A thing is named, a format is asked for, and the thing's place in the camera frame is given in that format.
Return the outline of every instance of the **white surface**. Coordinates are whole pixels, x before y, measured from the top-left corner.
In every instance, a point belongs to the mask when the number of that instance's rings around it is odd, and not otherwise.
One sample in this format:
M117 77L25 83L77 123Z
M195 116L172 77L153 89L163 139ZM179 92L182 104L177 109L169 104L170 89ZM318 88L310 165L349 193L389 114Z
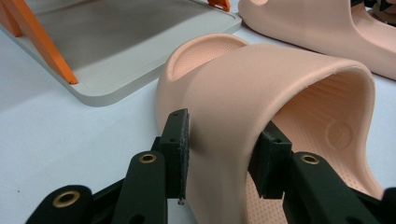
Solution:
M284 44L247 28L235 34L250 43ZM1 223L23 223L59 187L96 192L123 178L132 156L150 150L158 134L156 82L114 105L89 107L0 32ZM375 76L375 83L367 156L387 188L396 186L396 81ZM187 206L172 201L169 223L195 222Z

